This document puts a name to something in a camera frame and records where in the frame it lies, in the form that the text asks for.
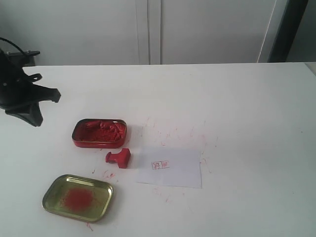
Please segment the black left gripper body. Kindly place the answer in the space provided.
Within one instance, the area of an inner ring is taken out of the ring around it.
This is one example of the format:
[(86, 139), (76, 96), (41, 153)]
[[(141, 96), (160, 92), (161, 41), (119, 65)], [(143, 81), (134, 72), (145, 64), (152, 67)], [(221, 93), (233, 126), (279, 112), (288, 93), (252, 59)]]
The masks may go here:
[(31, 114), (39, 112), (39, 102), (59, 102), (61, 93), (56, 88), (37, 85), (41, 74), (28, 75), (0, 52), (0, 108), (6, 113)]

